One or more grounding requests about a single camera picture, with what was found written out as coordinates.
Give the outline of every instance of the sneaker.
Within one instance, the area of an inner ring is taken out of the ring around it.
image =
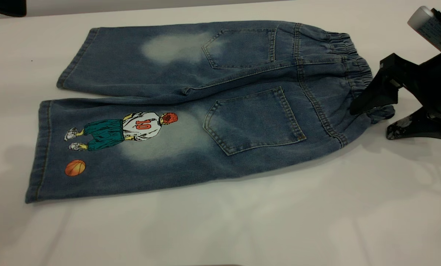
[[[78,132],[77,128],[71,128],[65,135],[65,141],[73,139],[76,137],[76,133]]]
[[[71,143],[68,148],[70,150],[86,150],[84,148],[81,148],[81,145],[84,145],[84,143]]]

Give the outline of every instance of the black object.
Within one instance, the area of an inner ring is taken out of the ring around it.
[[[25,17],[27,15],[27,1],[0,0],[0,14],[11,17]]]
[[[441,53],[421,65],[396,54],[380,61],[380,70],[367,89],[352,101],[350,113],[398,103],[405,87],[423,105],[418,111],[388,126],[389,140],[428,137],[441,139]]]

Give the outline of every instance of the green shorts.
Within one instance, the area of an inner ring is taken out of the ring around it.
[[[106,119],[85,125],[84,135],[93,137],[88,142],[88,150],[101,150],[123,142],[125,138],[122,125],[121,119]]]

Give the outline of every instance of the blue denim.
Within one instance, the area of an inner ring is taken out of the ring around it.
[[[179,187],[319,158],[393,116],[391,106],[349,114],[371,79],[349,35],[299,23],[94,28],[57,86],[113,97],[41,103],[26,202]],[[122,126],[82,131],[100,121]]]

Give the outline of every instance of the elastic waistband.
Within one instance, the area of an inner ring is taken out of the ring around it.
[[[346,33],[327,33],[330,49],[334,54],[346,55],[352,62],[345,64],[347,67],[347,79],[352,84],[352,94],[356,98],[370,84],[373,79],[371,69],[367,61],[362,58],[355,48],[355,45]],[[394,115],[394,108],[391,105],[374,108],[367,112],[372,123],[391,118]]]

